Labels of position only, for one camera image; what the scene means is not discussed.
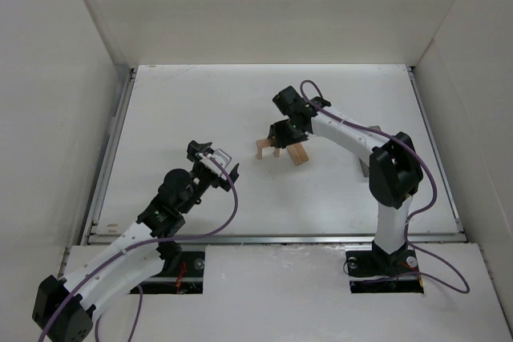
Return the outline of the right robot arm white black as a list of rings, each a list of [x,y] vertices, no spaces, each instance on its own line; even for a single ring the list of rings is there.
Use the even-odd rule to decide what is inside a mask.
[[[269,128],[273,147],[324,138],[356,155],[368,169],[370,193],[378,203],[378,227],[369,250],[347,252],[349,275],[363,279],[405,272],[407,259],[414,255],[406,244],[406,219],[423,178],[410,136],[364,127],[321,96],[308,101],[293,87],[280,91],[273,103],[285,116]]]

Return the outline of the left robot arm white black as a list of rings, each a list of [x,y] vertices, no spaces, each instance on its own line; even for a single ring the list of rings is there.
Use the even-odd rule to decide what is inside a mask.
[[[187,239],[178,233],[184,216],[210,187],[236,192],[238,169],[228,168],[227,152],[191,141],[187,158],[192,169],[169,171],[156,196],[116,241],[72,273],[41,282],[32,313],[40,340],[85,340],[117,299],[177,265],[180,242]]]

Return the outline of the plain wood block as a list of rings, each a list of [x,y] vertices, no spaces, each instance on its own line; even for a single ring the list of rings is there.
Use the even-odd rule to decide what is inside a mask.
[[[268,147],[275,147],[276,140],[274,138],[271,139],[258,139],[256,141],[256,147],[258,149],[264,149]]]

